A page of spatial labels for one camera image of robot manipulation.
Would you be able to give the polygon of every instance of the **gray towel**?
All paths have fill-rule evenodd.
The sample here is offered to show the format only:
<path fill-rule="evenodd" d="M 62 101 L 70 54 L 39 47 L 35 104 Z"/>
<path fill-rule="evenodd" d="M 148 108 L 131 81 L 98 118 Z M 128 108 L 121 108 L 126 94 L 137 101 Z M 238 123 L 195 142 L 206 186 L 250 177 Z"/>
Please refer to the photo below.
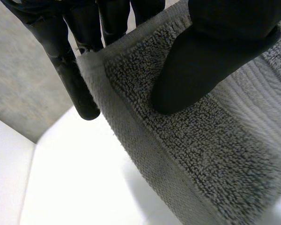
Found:
<path fill-rule="evenodd" d="M 133 162 L 183 224 L 252 225 L 281 196 L 281 76 L 257 58 L 194 106 L 159 115 L 153 83 L 190 24 L 181 0 L 78 64 Z"/>

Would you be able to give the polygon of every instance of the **white wall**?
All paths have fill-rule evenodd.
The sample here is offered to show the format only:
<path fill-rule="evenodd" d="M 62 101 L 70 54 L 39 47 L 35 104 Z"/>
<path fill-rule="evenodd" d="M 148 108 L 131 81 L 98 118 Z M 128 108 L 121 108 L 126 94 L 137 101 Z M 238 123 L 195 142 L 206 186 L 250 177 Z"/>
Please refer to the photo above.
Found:
<path fill-rule="evenodd" d="M 0 121 L 0 225 L 19 222 L 34 147 Z"/>

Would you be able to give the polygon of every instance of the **gray wall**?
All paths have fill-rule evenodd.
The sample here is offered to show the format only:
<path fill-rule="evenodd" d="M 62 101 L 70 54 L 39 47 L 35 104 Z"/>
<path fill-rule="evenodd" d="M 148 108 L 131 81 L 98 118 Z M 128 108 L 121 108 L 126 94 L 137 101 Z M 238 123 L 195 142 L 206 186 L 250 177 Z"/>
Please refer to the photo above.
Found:
<path fill-rule="evenodd" d="M 0 120 L 36 142 L 71 105 L 42 46 L 0 2 Z"/>

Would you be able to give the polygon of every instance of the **white surface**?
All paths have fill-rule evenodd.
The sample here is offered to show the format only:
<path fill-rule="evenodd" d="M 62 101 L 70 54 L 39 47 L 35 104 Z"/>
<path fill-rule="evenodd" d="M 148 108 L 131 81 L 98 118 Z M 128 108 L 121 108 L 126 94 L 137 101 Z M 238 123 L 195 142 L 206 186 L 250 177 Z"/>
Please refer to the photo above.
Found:
<path fill-rule="evenodd" d="M 0 121 L 0 225 L 16 225 L 34 143 Z"/>
<path fill-rule="evenodd" d="M 180 225 L 103 116 L 68 111 L 36 147 L 21 225 Z"/>

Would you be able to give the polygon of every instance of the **gloved hand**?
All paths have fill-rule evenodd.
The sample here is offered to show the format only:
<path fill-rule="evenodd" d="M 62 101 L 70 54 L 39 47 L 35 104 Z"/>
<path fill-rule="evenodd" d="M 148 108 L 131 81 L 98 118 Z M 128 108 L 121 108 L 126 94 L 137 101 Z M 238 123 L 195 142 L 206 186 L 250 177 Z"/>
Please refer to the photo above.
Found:
<path fill-rule="evenodd" d="M 280 37 L 281 0 L 189 0 L 192 26 L 175 40 L 153 92 L 154 108 L 173 114 Z"/>
<path fill-rule="evenodd" d="M 100 111 L 75 63 L 67 24 L 81 53 L 97 52 L 103 48 L 99 12 L 109 45 L 126 34 L 130 1 L 136 25 L 165 7 L 165 0 L 1 0 L 43 46 L 75 108 L 86 120 L 95 119 Z"/>

